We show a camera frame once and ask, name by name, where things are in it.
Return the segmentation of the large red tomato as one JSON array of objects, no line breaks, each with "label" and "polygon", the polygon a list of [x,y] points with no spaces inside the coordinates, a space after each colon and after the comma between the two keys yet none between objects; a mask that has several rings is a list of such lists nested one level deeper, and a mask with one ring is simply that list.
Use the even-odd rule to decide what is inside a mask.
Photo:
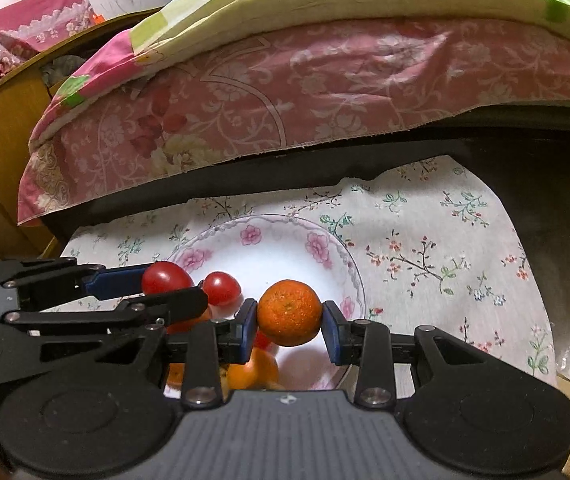
[{"label": "large red tomato", "polygon": [[179,321],[178,318],[171,318],[170,323],[166,327],[168,335],[189,333],[198,323],[209,321],[211,319],[211,309],[207,307],[205,311],[197,318],[187,318]]}]

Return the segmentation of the oval cherry tomato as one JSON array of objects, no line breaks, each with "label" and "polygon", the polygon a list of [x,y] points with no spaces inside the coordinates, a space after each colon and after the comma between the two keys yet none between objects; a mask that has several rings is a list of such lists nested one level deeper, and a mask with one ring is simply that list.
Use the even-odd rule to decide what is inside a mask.
[{"label": "oval cherry tomato", "polygon": [[141,289],[145,295],[174,292],[194,286],[189,273],[181,266],[169,261],[158,261],[151,264],[141,278]]}]

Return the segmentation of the large rough orange mandarin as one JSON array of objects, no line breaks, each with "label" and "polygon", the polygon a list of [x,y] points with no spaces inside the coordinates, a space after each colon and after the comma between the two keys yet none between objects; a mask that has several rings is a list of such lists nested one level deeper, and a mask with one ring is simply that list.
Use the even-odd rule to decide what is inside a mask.
[{"label": "large rough orange mandarin", "polygon": [[312,340],[321,328],[322,303],[305,283],[279,281],[270,286],[258,302],[257,322],[261,332],[282,347],[294,347]]}]

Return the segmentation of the smooth orange mandarin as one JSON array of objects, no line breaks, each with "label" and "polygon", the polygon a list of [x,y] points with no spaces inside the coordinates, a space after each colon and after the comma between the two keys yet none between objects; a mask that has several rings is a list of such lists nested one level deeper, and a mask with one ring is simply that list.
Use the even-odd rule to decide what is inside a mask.
[{"label": "smooth orange mandarin", "polygon": [[227,385],[232,390],[273,389],[279,384],[279,367],[271,353],[253,348],[245,364],[230,364]]}]

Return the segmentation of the cherry tomato with stem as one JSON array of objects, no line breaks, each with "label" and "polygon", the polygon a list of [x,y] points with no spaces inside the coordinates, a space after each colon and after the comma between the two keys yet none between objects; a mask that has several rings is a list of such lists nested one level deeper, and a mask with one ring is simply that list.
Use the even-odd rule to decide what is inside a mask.
[{"label": "cherry tomato with stem", "polygon": [[258,330],[255,338],[253,338],[253,346],[260,350],[268,350],[268,348],[271,346],[271,343],[272,341],[264,332],[261,332],[261,330]]}]

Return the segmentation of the small orange mandarin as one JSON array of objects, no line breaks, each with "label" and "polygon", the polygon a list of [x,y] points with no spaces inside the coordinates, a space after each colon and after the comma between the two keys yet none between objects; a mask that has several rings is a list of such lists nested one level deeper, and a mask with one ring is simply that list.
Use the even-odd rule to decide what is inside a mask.
[{"label": "small orange mandarin", "polygon": [[182,363],[171,363],[169,365],[167,385],[174,389],[180,389],[182,387],[183,377],[184,377],[185,365]]}]

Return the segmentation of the floral tablecloth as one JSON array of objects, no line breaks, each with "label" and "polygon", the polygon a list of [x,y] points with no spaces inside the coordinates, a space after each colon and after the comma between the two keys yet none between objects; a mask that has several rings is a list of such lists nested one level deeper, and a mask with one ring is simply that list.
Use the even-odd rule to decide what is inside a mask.
[{"label": "floral tablecloth", "polygon": [[131,266],[170,260],[195,281],[230,274],[248,298],[295,280],[409,334],[432,325],[556,379],[550,321],[501,200],[450,157],[330,188],[197,198],[79,229],[65,254]]}]

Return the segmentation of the yellow wooden cabinet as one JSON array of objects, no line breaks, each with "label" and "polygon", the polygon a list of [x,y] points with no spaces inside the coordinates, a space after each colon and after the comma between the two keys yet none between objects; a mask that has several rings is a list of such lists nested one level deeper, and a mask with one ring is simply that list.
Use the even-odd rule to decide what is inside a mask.
[{"label": "yellow wooden cabinet", "polygon": [[127,13],[86,29],[0,79],[0,256],[35,257],[46,251],[53,235],[45,226],[17,224],[20,177],[29,160],[28,139],[55,88],[42,80],[41,67],[66,54],[90,56],[118,32],[153,14],[153,9]]}]

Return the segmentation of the pink floral bed sheet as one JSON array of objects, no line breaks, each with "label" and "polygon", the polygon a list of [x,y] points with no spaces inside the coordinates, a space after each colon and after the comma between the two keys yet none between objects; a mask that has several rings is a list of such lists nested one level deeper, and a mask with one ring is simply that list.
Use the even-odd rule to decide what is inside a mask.
[{"label": "pink floral bed sheet", "polygon": [[374,18],[261,32],[169,67],[119,32],[32,130],[17,220],[238,157],[570,103],[570,40],[517,22]]}]

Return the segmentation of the green pink floral quilt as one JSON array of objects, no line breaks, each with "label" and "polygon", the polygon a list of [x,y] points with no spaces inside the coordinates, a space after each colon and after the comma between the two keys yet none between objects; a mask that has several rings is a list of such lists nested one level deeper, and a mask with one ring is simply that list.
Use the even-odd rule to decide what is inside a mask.
[{"label": "green pink floral quilt", "polygon": [[501,18],[570,39],[570,0],[172,0],[69,76],[29,139],[34,152],[91,103],[200,52],[302,24],[352,18]]}]

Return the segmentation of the pink cloth covered box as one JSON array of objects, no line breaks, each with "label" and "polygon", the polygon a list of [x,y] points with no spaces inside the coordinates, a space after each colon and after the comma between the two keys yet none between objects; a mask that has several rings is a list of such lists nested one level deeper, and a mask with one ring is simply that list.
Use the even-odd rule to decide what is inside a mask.
[{"label": "pink cloth covered box", "polygon": [[0,78],[102,21],[90,0],[20,0],[0,9]]}]

